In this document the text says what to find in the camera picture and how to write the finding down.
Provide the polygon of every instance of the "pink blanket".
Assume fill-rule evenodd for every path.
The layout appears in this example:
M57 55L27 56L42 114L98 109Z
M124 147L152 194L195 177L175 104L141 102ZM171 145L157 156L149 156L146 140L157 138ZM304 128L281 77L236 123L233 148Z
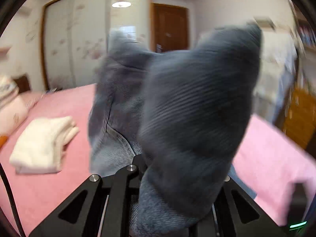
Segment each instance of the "pink blanket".
M88 114L94 85L46 96L0 151L26 235L49 215L70 193L89 177ZM57 174L16 175L8 163L15 142L26 126L37 117L72 116L80 129L66 150L63 170ZM238 176L257 192L255 201L279 225L285 222L291 182L307 181L309 198L316 192L316 162L281 132L253 115L234 159ZM0 207L16 228L3 183Z

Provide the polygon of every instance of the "green light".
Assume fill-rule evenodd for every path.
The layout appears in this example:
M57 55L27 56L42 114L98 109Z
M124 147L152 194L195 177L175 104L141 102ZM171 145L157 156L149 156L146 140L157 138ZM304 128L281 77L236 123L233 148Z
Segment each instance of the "green light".
M294 227L298 227L298 226L302 226L302 225L305 225L307 223L307 221L305 222L302 222L302 223L299 223L297 225L291 225L290 228L294 228Z

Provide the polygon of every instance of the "sliding wardrobe door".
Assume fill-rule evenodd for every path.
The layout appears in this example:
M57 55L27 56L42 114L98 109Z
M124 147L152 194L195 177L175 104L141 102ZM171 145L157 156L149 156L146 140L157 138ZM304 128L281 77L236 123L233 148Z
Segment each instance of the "sliding wardrobe door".
M44 52L50 88L73 88L68 30L71 27L73 0L60 0L45 12Z
M150 3L151 0L111 0L129 2L126 8L111 7L110 26L112 29L122 30L127 37L150 47Z
M106 0L74 0L70 31L76 86L97 81L106 52Z

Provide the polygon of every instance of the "black mechanical bracket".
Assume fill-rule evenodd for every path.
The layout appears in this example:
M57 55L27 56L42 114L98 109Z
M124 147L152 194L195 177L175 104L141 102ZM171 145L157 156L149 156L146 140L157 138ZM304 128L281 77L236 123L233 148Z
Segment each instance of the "black mechanical bracket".
M115 175L91 175L29 237L126 237L131 195L139 193L146 170L141 155ZM300 222L306 200L292 202L290 223ZM289 227L274 221L232 179L226 178L212 211L189 228L190 237L286 237Z

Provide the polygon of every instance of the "black cable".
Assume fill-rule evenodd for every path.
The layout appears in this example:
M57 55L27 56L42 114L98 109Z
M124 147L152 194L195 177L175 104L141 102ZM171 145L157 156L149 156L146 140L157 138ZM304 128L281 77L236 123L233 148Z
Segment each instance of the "black cable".
M2 178L2 181L4 183L4 187L5 187L5 189L7 191L7 194L8 194L8 198L9 198L9 201L10 201L10 205L11 205L11 209L12 209L12 213L13 213L13 216L14 216L14 219L15 219L16 226L18 227L18 230L20 232L21 237L26 237L26 235L24 233L24 230L23 230L23 227L22 227L22 224L21 224L21 221L20 221L20 218L19 218L18 211L16 209L13 193L12 193L12 190L11 190L11 187L10 187L7 175L5 174L1 163L0 163L0 176Z

